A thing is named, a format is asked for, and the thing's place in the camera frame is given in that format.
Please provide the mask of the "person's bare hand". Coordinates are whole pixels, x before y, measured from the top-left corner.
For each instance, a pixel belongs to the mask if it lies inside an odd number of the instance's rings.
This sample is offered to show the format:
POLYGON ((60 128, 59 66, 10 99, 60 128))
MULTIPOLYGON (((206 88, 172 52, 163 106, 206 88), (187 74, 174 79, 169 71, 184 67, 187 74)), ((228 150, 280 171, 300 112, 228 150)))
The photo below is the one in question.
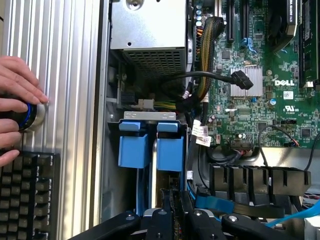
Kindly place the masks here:
MULTIPOLYGON (((42 91, 39 80, 20 57, 0 57, 0 91, 12 94, 14 98, 0 99, 0 112, 25 113, 27 104, 46 104, 49 98, 42 91)), ((7 149, 19 143, 22 138, 19 124, 9 118, 0 118, 0 148, 7 149)))

